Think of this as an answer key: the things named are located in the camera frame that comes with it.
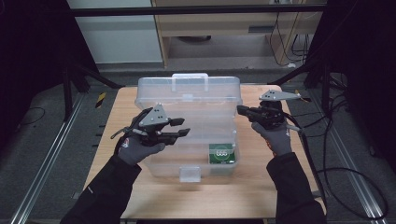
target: floor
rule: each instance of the floor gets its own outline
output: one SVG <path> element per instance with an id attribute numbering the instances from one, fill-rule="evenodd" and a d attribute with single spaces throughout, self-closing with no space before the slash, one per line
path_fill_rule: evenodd
<path id="1" fill-rule="evenodd" d="M 203 40 L 200 36 L 183 37 L 172 40 L 169 64 L 165 68 L 142 66 L 117 73 L 102 71 L 102 75 L 127 86 L 136 85 L 140 77 L 168 77 L 173 73 L 186 72 L 236 76 L 241 83 L 267 83 L 301 65 L 301 56 L 293 56 L 291 52 L 290 57 L 297 61 L 289 66 L 280 66 L 263 35 L 212 36 L 210 40 Z M 333 76 L 347 85 L 342 75 Z M 88 93 L 73 91 L 78 113 L 67 127 L 63 123 L 62 86 L 43 91 L 33 100 L 31 110 L 0 159 L 0 223 L 9 223 L 16 214 L 24 215 L 22 219 L 26 223 L 58 223 L 76 201 L 117 94 L 117 90 L 111 90 L 94 79 L 88 80 L 92 85 Z M 288 105 L 291 114 L 306 126 L 309 151 L 317 170 L 323 168 L 324 161 L 326 167 L 356 169 L 367 175 L 382 191 L 378 194 L 361 175 L 344 171 L 326 172 L 326 175 L 318 173 L 327 193 L 329 223 L 396 223 L 396 199 L 393 196 L 396 176 L 383 159 L 371 155 L 366 136 L 354 118 L 350 104 L 344 102 L 342 95 L 337 97 L 341 91 L 331 91 L 334 105 L 340 105 L 334 109 L 332 128 L 324 137 L 322 133 L 329 120 L 315 123 L 323 116 L 319 106 L 320 86 L 307 90 L 303 81 L 304 75 L 300 75 L 282 88 L 284 91 L 298 91 L 304 98 L 304 101 L 290 101 Z M 102 92 L 106 93 L 106 98 L 96 108 Z M 57 138 L 60 130 L 64 130 L 65 139 Z M 337 202 L 331 191 L 362 217 L 352 214 Z M 378 210 L 380 214 L 384 211 L 383 198 L 389 206 L 386 219 L 369 220 L 367 213 L 375 215 Z"/>

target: gloved hand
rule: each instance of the gloved hand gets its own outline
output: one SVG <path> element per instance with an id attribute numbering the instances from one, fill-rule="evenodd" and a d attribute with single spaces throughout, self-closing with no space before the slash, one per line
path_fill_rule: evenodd
<path id="1" fill-rule="evenodd" d="M 286 125 L 287 123 L 283 122 L 275 129 L 265 130 L 258 122 L 252 122 L 251 128 L 265 139 L 274 156 L 280 156 L 291 152 L 290 133 Z"/>
<path id="2" fill-rule="evenodd" d="M 151 154 L 158 153 L 165 148 L 165 143 L 159 143 L 152 147 L 143 146 L 140 136 L 133 133 L 132 129 L 137 129 L 139 122 L 149 113 L 149 110 L 142 111 L 132 120 L 129 131 L 120 138 L 115 148 L 115 154 L 126 163 L 134 166 Z"/>

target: wall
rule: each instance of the wall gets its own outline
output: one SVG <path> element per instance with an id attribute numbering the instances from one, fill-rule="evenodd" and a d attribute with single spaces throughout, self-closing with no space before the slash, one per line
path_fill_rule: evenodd
<path id="1" fill-rule="evenodd" d="M 151 7 L 149 0 L 67 0 L 71 8 Z M 76 18 L 96 63 L 161 63 L 153 16 Z"/>

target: transparent storage box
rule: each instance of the transparent storage box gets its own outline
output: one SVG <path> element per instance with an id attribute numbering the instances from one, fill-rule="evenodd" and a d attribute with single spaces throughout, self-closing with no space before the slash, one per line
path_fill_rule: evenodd
<path id="1" fill-rule="evenodd" d="M 199 182 L 202 176 L 233 173 L 239 161 L 234 116 L 242 104 L 238 77 L 142 77 L 134 103 L 140 109 L 162 104 L 168 118 L 185 120 L 180 126 L 165 126 L 164 132 L 191 129 L 174 145 L 143 160 L 154 176 Z"/>

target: black sleeve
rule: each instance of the black sleeve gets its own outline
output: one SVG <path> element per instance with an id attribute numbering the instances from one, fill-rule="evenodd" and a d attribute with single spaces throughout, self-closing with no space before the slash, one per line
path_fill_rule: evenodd
<path id="1" fill-rule="evenodd" d="M 293 152 L 274 157 L 268 163 L 267 171 L 277 190 L 277 223 L 326 223 L 321 205 L 315 201 L 304 170 Z"/>
<path id="2" fill-rule="evenodd" d="M 130 166 L 118 156 L 112 156 L 61 223 L 120 223 L 140 171 L 138 165 Z"/>

